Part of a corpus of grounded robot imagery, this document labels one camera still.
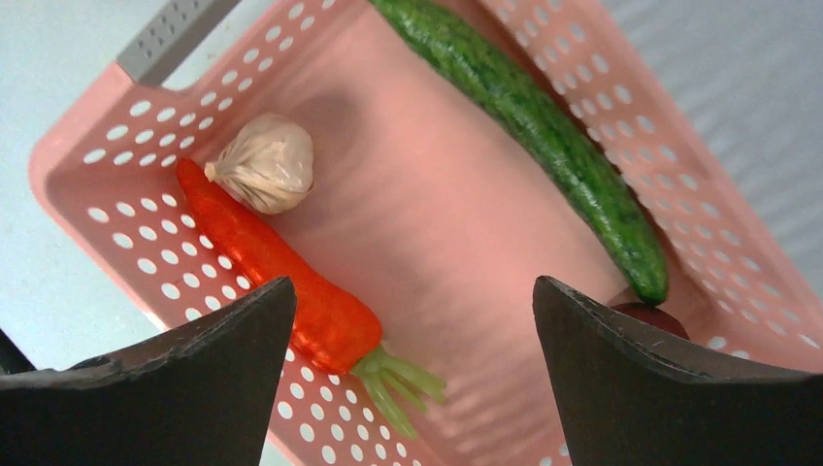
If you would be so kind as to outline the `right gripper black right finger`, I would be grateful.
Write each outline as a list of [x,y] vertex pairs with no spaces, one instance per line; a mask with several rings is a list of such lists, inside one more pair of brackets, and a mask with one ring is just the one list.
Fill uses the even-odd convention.
[[547,276],[533,313],[575,465],[818,465],[822,377],[707,349]]

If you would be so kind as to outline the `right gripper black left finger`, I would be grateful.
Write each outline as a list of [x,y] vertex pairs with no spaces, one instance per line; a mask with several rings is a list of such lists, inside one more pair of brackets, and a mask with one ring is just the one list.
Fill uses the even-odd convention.
[[280,278],[139,344],[1,380],[5,465],[256,465],[296,297]]

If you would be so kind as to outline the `pink plastic basket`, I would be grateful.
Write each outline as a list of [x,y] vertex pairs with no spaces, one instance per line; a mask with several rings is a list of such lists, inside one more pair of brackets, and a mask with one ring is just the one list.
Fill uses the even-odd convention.
[[[567,102],[653,215],[665,309],[729,362],[822,368],[822,304],[601,1],[450,8]],[[289,353],[269,435],[298,465],[577,465],[532,314],[550,275],[628,297],[537,164],[410,52],[364,1],[279,1],[194,85],[110,65],[32,152],[42,208],[159,327],[242,295],[247,279],[188,213],[174,176],[252,118],[311,134],[315,188],[273,218],[284,239],[379,316],[385,346],[447,381],[386,426],[362,386]]]

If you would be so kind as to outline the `green cucumber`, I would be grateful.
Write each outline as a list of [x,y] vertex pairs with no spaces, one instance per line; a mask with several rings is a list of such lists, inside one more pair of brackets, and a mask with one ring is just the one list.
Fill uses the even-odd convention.
[[492,117],[543,168],[637,297],[669,296],[665,254],[629,186],[531,76],[454,11],[433,1],[375,1],[405,44]]

